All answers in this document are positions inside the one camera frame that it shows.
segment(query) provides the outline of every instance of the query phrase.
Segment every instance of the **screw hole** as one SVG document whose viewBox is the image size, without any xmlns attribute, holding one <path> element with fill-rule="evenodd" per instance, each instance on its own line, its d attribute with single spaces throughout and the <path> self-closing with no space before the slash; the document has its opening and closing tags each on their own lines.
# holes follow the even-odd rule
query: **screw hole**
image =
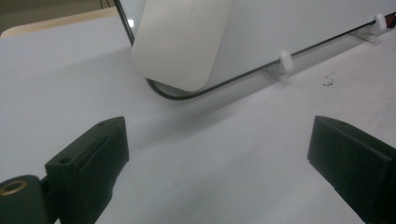
<svg viewBox="0 0 396 224">
<path fill-rule="evenodd" d="M 63 158 L 63 159 L 61 159 L 59 162 L 60 162 L 61 164 L 66 164 L 66 163 L 68 163 L 68 162 L 70 162 L 70 161 L 71 161 L 70 158 Z"/>
</svg>

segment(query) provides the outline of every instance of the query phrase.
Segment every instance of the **plastic clip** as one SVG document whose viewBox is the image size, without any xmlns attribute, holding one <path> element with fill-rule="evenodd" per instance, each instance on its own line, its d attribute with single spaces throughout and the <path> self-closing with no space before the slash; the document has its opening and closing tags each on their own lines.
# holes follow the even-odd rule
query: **plastic clip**
<svg viewBox="0 0 396 224">
<path fill-rule="evenodd" d="M 288 51 L 282 51 L 279 55 L 279 63 L 271 65 L 266 72 L 278 82 L 285 84 L 288 80 L 288 74 L 294 70 L 294 62 Z"/>
<path fill-rule="evenodd" d="M 378 14 L 375 16 L 375 24 L 365 26 L 352 34 L 368 42 L 376 43 L 377 37 L 381 35 L 386 29 L 387 21 L 385 20 L 385 16 Z"/>
</svg>

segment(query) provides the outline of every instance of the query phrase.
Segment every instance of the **black plastic part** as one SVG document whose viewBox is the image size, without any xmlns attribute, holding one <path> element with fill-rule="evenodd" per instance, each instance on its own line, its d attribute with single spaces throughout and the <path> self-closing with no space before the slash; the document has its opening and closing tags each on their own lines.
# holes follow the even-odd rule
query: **black plastic part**
<svg viewBox="0 0 396 224">
<path fill-rule="evenodd" d="M 36 176 L 23 175 L 0 184 L 0 223 L 50 223 Z"/>
<path fill-rule="evenodd" d="M 124 118 L 96 124 L 46 164 L 49 186 L 60 192 L 63 224 L 91 224 L 105 210 L 129 160 Z"/>
<path fill-rule="evenodd" d="M 310 163 L 366 223 L 396 223 L 396 149 L 336 119 L 316 117 Z"/>
</svg>

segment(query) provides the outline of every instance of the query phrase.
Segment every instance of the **white table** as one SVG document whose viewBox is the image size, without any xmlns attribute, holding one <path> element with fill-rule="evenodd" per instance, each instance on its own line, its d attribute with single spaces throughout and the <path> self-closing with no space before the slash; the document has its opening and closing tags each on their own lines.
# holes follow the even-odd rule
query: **white table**
<svg viewBox="0 0 396 224">
<path fill-rule="evenodd" d="M 131 160 L 97 223 L 362 223 L 306 154 L 315 115 L 396 147 L 396 31 L 381 39 L 288 85 L 258 74 L 188 102 L 135 72 L 118 17 L 2 39 L 0 180 L 44 177 L 56 153 L 123 115 Z"/>
</svg>

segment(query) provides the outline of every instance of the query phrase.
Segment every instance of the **brass insert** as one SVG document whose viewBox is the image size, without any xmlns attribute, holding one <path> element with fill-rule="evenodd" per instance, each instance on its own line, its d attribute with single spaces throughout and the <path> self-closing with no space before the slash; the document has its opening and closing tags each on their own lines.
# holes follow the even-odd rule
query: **brass insert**
<svg viewBox="0 0 396 224">
<path fill-rule="evenodd" d="M 14 194 L 26 188 L 26 186 L 27 182 L 25 180 L 13 181 L 0 188 L 0 196 L 8 196 L 10 194 Z"/>
</svg>

